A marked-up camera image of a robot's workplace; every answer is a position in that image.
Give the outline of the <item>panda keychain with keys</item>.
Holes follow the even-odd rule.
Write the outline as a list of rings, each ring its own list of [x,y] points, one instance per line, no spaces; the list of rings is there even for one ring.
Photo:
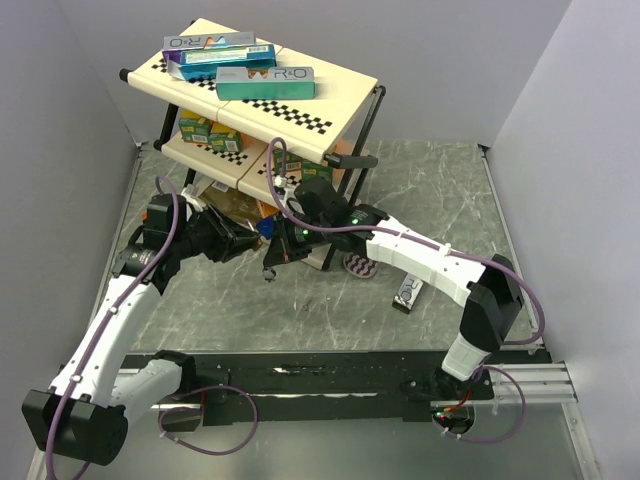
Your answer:
[[[276,272],[271,267],[264,267],[262,270],[263,277],[267,282],[272,282],[275,280]]]

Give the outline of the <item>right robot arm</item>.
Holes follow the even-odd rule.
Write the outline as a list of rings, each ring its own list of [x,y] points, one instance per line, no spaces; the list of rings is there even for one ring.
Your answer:
[[[268,179],[280,212],[264,259],[270,269],[329,244],[350,255],[386,264],[435,287],[462,307],[459,332],[437,373],[438,390],[459,398],[488,358],[498,352],[523,306],[520,278],[499,255],[475,257],[424,237],[370,205],[351,206],[332,185],[314,178],[286,188]]]

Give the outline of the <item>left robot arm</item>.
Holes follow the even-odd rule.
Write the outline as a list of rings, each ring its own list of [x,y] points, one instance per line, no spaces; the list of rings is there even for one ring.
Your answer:
[[[257,248],[260,236],[212,205],[181,195],[154,196],[117,255],[107,291],[71,359],[44,391],[30,390],[22,413],[48,462],[64,456],[106,466],[129,427],[169,397],[191,399],[198,387],[192,356],[163,350],[123,383],[116,378],[138,330],[184,260],[228,262]]]

